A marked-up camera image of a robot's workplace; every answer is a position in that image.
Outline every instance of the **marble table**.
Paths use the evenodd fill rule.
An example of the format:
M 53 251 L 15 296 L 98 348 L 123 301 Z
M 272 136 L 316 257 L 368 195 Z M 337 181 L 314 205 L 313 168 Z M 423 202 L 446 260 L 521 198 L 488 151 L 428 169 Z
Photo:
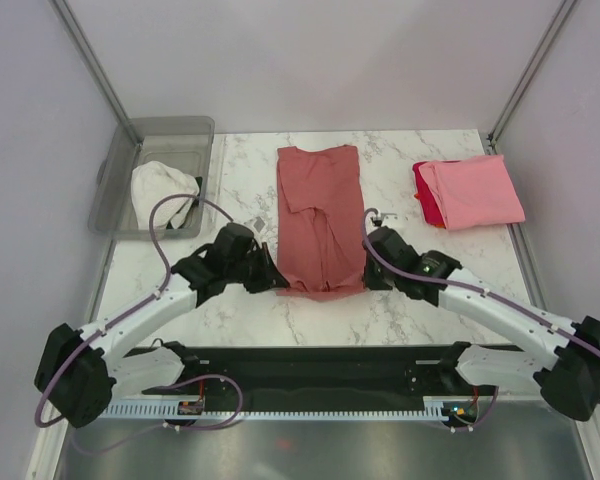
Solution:
M 358 147 L 365 207 L 395 212 L 406 219 L 405 240 L 418 251 L 441 250 L 508 294 L 528 300 L 512 242 L 505 226 L 448 232 L 426 225 L 414 198 L 411 167 L 422 160 L 465 159 L 483 154 L 475 130 L 278 133 L 216 135 L 209 199 L 238 222 L 261 217 L 261 232 L 275 259 L 277 251 L 276 149 L 294 145 L 321 150 Z M 225 220 L 205 212 L 198 238 L 163 242 L 171 261 L 211 241 Z M 149 242 L 120 241 L 102 283 L 98 319 L 140 298 L 163 276 Z M 332 302 L 280 297 L 273 292 L 249 295 L 241 286 L 183 315 L 148 338 L 189 346 L 344 346 L 433 345 L 457 340 L 501 343 L 505 340 L 473 320 L 398 292 L 367 292 Z

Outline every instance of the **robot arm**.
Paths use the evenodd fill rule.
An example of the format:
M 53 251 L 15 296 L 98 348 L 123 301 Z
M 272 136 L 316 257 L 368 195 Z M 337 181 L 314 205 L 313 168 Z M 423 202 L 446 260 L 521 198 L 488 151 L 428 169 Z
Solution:
M 54 329 L 40 360 L 36 387 L 43 392 L 68 356 L 99 331 L 105 333 L 74 360 L 49 395 L 71 425 L 79 428 L 92 422 L 114 398 L 171 385 L 186 360 L 177 342 L 140 355 L 127 354 L 169 321 L 221 294 L 230 283 L 242 284 L 249 293 L 289 286 L 276 269 L 266 243 L 259 245 L 249 228 L 236 223 L 224 226 L 213 244 L 203 245 L 173 265 L 164 291 L 143 307 L 138 308 L 136 301 L 79 330 L 67 324 Z M 157 292 L 156 287 L 143 298 Z M 124 321 L 105 328 L 111 319 L 131 310 Z
M 369 235 L 370 244 L 384 261 L 420 279 L 445 282 L 403 278 L 367 252 L 364 283 L 368 289 L 395 288 L 410 299 L 425 300 L 435 307 L 465 315 L 520 348 L 501 350 L 456 342 L 448 347 L 440 361 L 442 370 L 449 373 L 449 382 L 459 375 L 470 385 L 495 385 L 516 392 L 539 390 L 559 412 L 581 421 L 590 418 L 600 400 L 600 360 L 512 306 L 533 311 L 551 325 L 600 350 L 599 321 L 587 317 L 577 324 L 499 293 L 508 303 L 503 304 L 488 294 L 496 292 L 494 287 L 463 268 L 457 260 L 437 251 L 419 255 L 386 223 L 374 222 L 374 226 L 377 228 Z M 170 385 L 180 377 L 187 361 L 183 352 L 187 349 L 177 342 L 128 356 L 134 347 L 167 322 L 219 295 L 229 283 L 242 284 L 249 293 L 289 285 L 276 269 L 266 244 L 259 245 L 250 229 L 235 223 L 223 227 L 213 244 L 203 245 L 191 256 L 178 261 L 171 268 L 171 274 L 159 298 L 112 328 L 104 328 L 109 321 L 104 319 L 79 330 L 64 324 L 49 335 L 35 379 L 41 392 L 69 355 L 84 346 L 86 339 L 98 331 L 106 332 L 74 360 L 49 395 L 50 401 L 74 427 L 96 419 L 113 398 Z M 454 285 L 457 282 L 471 285 L 476 291 Z M 121 309 L 120 313 L 131 308 L 135 309 L 135 304 Z
M 600 359 L 558 335 L 554 328 L 600 350 L 598 320 L 586 317 L 582 323 L 575 323 L 498 292 L 441 252 L 419 255 L 386 223 L 390 224 L 383 225 L 382 219 L 374 221 L 377 228 L 369 235 L 373 250 L 403 272 L 438 282 L 396 275 L 368 251 L 365 268 L 368 288 L 396 288 L 411 299 L 425 300 L 435 307 L 467 316 L 521 349 L 503 351 L 456 342 L 443 359 L 447 368 L 470 385 L 495 385 L 514 392 L 539 391 L 547 403 L 564 415 L 580 421 L 591 417 L 600 401 Z M 551 328 L 521 313 L 524 311 L 547 320 Z

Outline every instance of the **white wall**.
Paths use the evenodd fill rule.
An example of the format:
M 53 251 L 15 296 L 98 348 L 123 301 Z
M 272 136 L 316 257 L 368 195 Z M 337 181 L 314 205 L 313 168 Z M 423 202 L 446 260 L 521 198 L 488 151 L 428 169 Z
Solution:
M 488 131 L 560 0 L 68 0 L 132 117 Z
M 0 480 L 28 465 L 48 332 L 83 321 L 103 248 L 87 215 L 114 128 L 49 3 L 0 1 Z
M 600 0 L 580 2 L 501 147 L 550 307 L 600 320 Z

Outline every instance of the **metal frame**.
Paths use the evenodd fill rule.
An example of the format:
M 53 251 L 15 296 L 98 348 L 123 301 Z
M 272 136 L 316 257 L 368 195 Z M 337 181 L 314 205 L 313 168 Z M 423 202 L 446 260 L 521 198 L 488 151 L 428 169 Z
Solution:
M 96 85 L 100 89 L 103 97 L 107 101 L 113 114 L 116 116 L 119 123 L 123 126 L 125 132 L 130 137 L 132 142 L 138 144 L 140 142 L 140 137 L 135 131 L 135 128 L 131 125 L 129 117 L 120 99 L 118 98 L 113 86 L 111 85 L 111 82 L 109 81 L 93 48 L 89 44 L 75 14 L 67 4 L 67 1 L 49 0 L 49 2 L 58 14 L 58 17 L 62 21 L 69 37 L 78 49 L 81 57 L 83 58 L 87 66 L 87 69 L 92 75 L 94 81 L 96 82 Z M 540 42 L 538 43 L 538 46 L 534 50 L 531 59 L 529 60 L 524 71 L 522 72 L 522 75 L 518 80 L 516 87 L 514 88 L 513 92 L 511 93 L 511 96 L 507 100 L 493 129 L 489 132 L 488 135 L 481 135 L 481 138 L 483 140 L 483 146 L 485 147 L 485 152 L 487 154 L 497 153 L 498 140 L 501 138 L 502 133 L 509 124 L 509 121 L 511 120 L 517 107 L 519 106 L 522 99 L 525 97 L 529 86 L 531 85 L 531 82 L 536 77 L 540 67 L 546 60 L 551 50 L 551 47 L 554 45 L 558 35 L 562 31 L 568 19 L 575 11 L 575 8 L 578 4 L 579 0 L 563 0 L 558 9 L 556 10 L 556 13 L 553 15 L 547 29 L 545 30 Z M 533 259 L 532 251 L 529 248 L 529 243 L 525 236 L 524 230 L 519 225 L 510 226 L 509 233 L 515 248 L 516 256 L 518 258 L 518 263 L 520 264 L 522 270 L 523 279 L 527 291 L 529 293 L 530 301 L 534 306 L 546 309 L 546 302 L 542 295 L 542 288 L 536 273 L 537 269 L 535 268 L 535 261 Z M 101 286 L 102 283 L 106 280 L 108 274 L 108 267 L 113 257 L 115 243 L 115 240 L 109 239 L 108 247 L 105 249 L 105 252 L 102 256 L 102 274 L 98 279 L 97 288 L 94 289 L 94 295 L 92 296 L 89 302 L 89 307 L 87 311 L 87 318 L 89 319 L 94 318 L 94 314 L 99 306 L 101 300 Z M 587 458 L 589 460 L 589 464 L 595 478 L 600 478 L 599 424 L 600 420 L 596 417 L 592 418 L 592 420 L 586 424 L 578 424 L 578 432 L 580 433 L 580 438 L 583 442 L 583 446 L 585 448 Z M 51 440 L 55 442 L 58 450 L 57 453 L 59 454 L 59 449 L 62 445 L 61 439 L 63 439 L 65 436 L 65 430 L 66 427 L 60 426 L 57 428 L 49 429 L 46 432 L 48 435 L 39 436 L 38 441 L 36 443 L 37 454 L 40 455 L 40 449 L 42 445 Z M 57 457 L 54 457 L 53 459 L 38 458 L 38 461 L 44 463 L 44 466 L 42 466 L 40 463 L 35 464 L 38 468 L 35 468 L 35 466 L 32 468 L 32 466 L 30 466 L 30 470 L 27 472 L 27 478 L 33 479 L 38 477 L 36 473 L 51 473 L 53 470 L 55 470 L 55 463 L 57 462 Z
M 87 37 L 80 26 L 80 23 L 78 23 L 78 19 L 73 13 L 73 10 L 71 10 L 71 7 L 69 7 L 66 0 L 49 0 L 49 2 L 62 21 L 67 34 L 78 49 L 80 56 L 84 60 L 84 63 L 89 70 L 89 73 L 91 73 L 93 80 L 96 82 L 96 85 L 100 89 L 102 96 L 109 104 L 109 107 L 118 119 L 118 122 L 120 122 L 120 125 L 123 126 L 125 132 L 127 135 L 129 135 L 129 138 L 131 138 L 131 141 L 136 145 L 139 144 L 140 136 L 129 121 L 127 112 L 122 106 L 118 95 L 116 95 L 113 86 L 111 86 L 111 82 L 109 82 L 107 74 L 102 68 L 98 57 L 93 51 L 93 48 L 91 48 L 91 45 L 89 44 L 89 41 L 87 40 Z
M 147 398 L 130 398 L 113 401 L 98 418 L 130 419 L 130 420 L 192 420 L 213 419 L 225 420 L 233 412 L 202 411 L 200 414 L 183 413 L 178 407 L 183 401 L 195 404 L 198 396 L 163 396 Z M 400 421 L 400 422 L 446 422 L 447 415 L 442 414 L 444 400 L 423 401 L 422 410 L 400 410 L 374 412 L 240 412 L 237 420 L 285 420 L 285 421 Z
M 551 18 L 549 26 L 542 35 L 540 43 L 538 43 L 538 46 L 533 52 L 529 63 L 527 63 L 527 66 L 522 72 L 522 76 L 520 77 L 520 80 L 518 80 L 516 88 L 514 88 L 513 93 L 509 97 L 509 100 L 507 100 L 502 113 L 500 113 L 500 116 L 496 121 L 496 124 L 489 133 L 488 138 L 492 144 L 495 145 L 498 143 L 498 140 L 502 136 L 502 132 L 509 124 L 511 117 L 527 93 L 529 85 L 531 85 L 531 82 L 538 73 L 538 70 L 547 58 L 547 54 L 555 43 L 555 40 L 560 34 L 562 27 L 564 27 L 578 3 L 580 3 L 580 0 L 563 0 L 558 7 L 558 10 L 556 10 L 556 13 Z

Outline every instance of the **plastic container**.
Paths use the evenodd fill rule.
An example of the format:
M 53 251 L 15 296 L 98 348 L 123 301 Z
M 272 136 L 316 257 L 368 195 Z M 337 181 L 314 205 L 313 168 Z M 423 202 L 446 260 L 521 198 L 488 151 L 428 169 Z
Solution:
M 89 215 L 89 229 L 113 234 L 117 239 L 148 240 L 148 230 L 139 230 L 131 203 L 131 172 L 152 160 L 202 177 L 200 197 L 205 198 L 211 161 L 214 122 L 209 117 L 161 117 L 131 120 L 141 143 L 134 145 L 118 126 L 107 159 L 98 172 L 98 190 Z M 162 238 L 195 237 L 200 233 L 202 211 L 193 207 L 182 227 L 161 230 Z

